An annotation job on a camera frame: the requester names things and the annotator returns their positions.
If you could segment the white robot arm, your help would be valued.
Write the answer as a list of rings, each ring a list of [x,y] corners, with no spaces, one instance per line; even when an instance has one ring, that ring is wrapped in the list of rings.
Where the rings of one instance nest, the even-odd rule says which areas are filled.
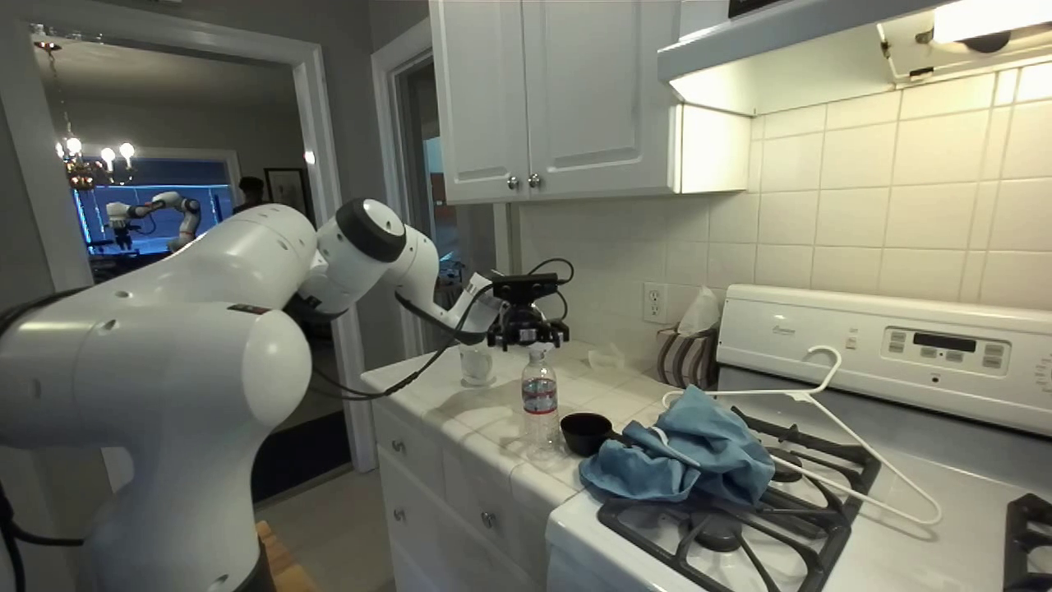
[[[469,276],[440,307],[438,246],[383,201],[326,224],[286,202],[227,216],[171,255],[21,308],[0,335],[0,436],[120,447],[132,480],[82,549],[91,592],[255,592],[263,583],[250,472],[311,390],[290,298],[340,318],[389,285],[459,343],[565,343],[537,308],[551,273]]]

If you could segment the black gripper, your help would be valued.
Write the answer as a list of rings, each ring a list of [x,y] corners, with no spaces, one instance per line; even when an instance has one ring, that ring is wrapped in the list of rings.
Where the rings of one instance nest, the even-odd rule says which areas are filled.
[[[498,323],[488,333],[490,345],[563,345],[568,324],[563,318],[546,318],[537,303],[555,296],[563,278],[555,273],[498,276],[492,296],[499,298]]]

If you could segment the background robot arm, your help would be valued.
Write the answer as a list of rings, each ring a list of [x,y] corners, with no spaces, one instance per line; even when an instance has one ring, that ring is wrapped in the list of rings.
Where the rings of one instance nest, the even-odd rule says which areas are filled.
[[[199,229],[201,229],[201,202],[194,196],[189,196],[189,195],[177,195],[177,189],[157,189],[146,202],[108,201],[107,202],[107,224],[108,224],[116,243],[123,251],[128,251],[140,221],[148,221],[157,209],[177,209],[181,213],[181,224],[177,224],[176,240],[168,243],[168,251],[181,251],[185,243],[192,243],[199,236]]]

